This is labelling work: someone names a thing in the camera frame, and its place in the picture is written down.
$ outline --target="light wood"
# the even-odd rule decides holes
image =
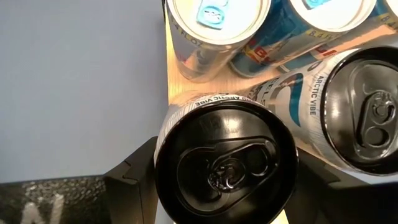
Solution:
[[[166,20],[166,44],[167,44],[167,84],[169,88],[169,102],[173,97],[184,93],[186,91],[195,90],[202,93],[214,93],[214,92],[227,92],[233,93],[237,90],[241,90],[252,85],[264,82],[268,79],[274,78],[279,75],[275,70],[264,72],[262,75],[252,78],[240,78],[234,72],[232,72],[227,66],[223,68],[219,75],[212,81],[207,83],[193,83],[187,80],[181,75],[177,68],[176,58],[174,54],[174,48],[172,38],[170,35],[169,22]],[[367,42],[376,37],[386,34],[393,34],[393,31],[386,27],[373,30],[372,32],[358,37],[344,45],[334,48],[338,52],[352,48],[362,42]],[[272,222],[272,224],[289,224],[284,211]]]

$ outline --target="aluminum can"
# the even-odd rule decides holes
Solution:
[[[278,71],[281,73],[287,73],[292,70],[301,68],[310,63],[316,62],[318,60],[323,60],[326,57],[339,53],[335,50],[335,47],[341,46],[357,37],[366,35],[372,30],[378,29],[382,26],[388,27],[390,30],[397,32],[398,30],[398,1],[396,0],[377,0],[376,6],[374,7],[370,16],[357,28],[349,31],[347,34],[339,37],[329,43],[323,44],[283,65],[277,67]],[[363,44],[378,44],[377,39],[388,35],[381,34],[376,36],[374,39],[370,40],[371,43],[360,43],[359,45],[354,45],[352,48],[361,47]]]
[[[172,102],[154,160],[158,195],[174,222],[273,221],[298,166],[282,121],[238,95],[184,93]]]
[[[207,82],[258,30],[271,0],[167,0],[166,5],[177,67],[185,78]]]
[[[372,12],[376,0],[332,0],[322,4],[281,0],[259,31],[230,62],[244,77],[254,77],[359,26]]]
[[[398,50],[353,49],[239,94],[265,105],[300,149],[339,169],[398,172]]]

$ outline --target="blue-gray wall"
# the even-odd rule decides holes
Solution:
[[[119,164],[158,135],[165,63],[160,0],[1,0],[0,182]]]

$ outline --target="white lettering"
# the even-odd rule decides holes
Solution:
[[[59,224],[62,216],[62,209],[64,203],[63,195],[56,194],[54,196],[54,203],[52,205],[51,218],[49,224]],[[24,211],[22,212],[21,224],[45,224],[39,209],[33,202],[26,203]]]

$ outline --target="black can lid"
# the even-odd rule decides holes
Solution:
[[[269,223],[290,197],[292,135],[261,105],[223,101],[195,110],[159,152],[157,190],[176,223]]]
[[[325,132],[353,167],[376,175],[398,172],[398,50],[355,53],[325,94]]]

